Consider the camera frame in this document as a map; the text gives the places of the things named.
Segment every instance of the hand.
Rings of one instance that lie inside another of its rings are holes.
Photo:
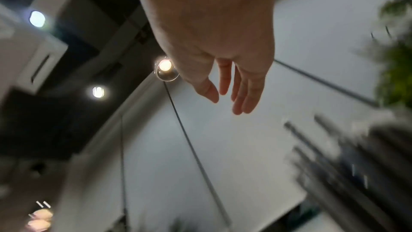
[[[274,0],[150,0],[142,4],[160,46],[198,94],[217,103],[219,94],[228,92],[235,64],[232,111],[236,115],[253,111],[274,59]],[[219,92],[209,80],[215,60]]]

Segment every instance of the dark ceiling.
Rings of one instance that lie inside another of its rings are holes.
[[[30,2],[7,1],[14,5],[27,5]],[[139,0],[91,1],[119,26],[140,5]],[[124,67],[128,66],[121,61],[121,54],[114,57],[103,70],[91,71],[69,91],[62,92],[61,95],[47,95],[49,90],[59,89],[62,83],[85,63],[96,59],[101,51],[76,34],[68,32],[62,23],[57,21],[52,34],[69,47],[40,91],[33,96],[12,89],[2,101],[0,155],[68,159],[73,153],[81,151],[102,124],[152,72],[153,55],[142,55],[136,57],[138,63],[134,65],[136,70],[132,76],[126,77],[126,81],[113,81],[118,74],[124,73]],[[161,54],[162,50],[153,40],[148,23],[142,27],[142,31],[144,32],[136,34],[134,42],[128,48],[131,49],[133,45],[144,48],[149,41],[155,43],[151,49]],[[85,95],[85,88],[92,84],[105,85],[111,91],[110,97],[104,101],[90,99]]]

